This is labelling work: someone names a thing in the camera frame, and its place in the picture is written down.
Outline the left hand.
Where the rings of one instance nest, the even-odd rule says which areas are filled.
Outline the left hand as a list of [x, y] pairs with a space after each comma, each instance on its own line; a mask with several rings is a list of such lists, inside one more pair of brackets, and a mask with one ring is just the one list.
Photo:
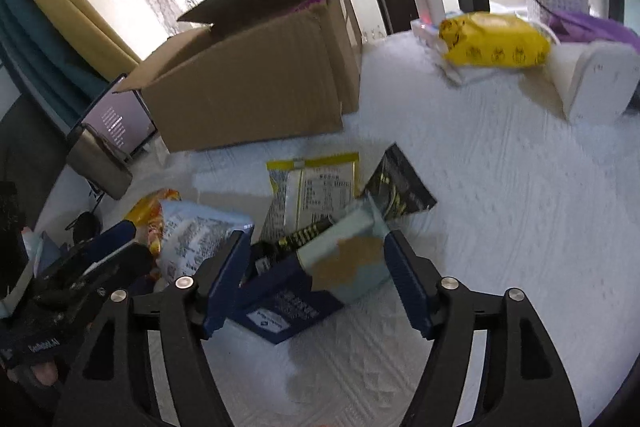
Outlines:
[[9, 369], [8, 376], [11, 381], [27, 389], [44, 390], [53, 387], [58, 381], [58, 368], [54, 362], [19, 365]]

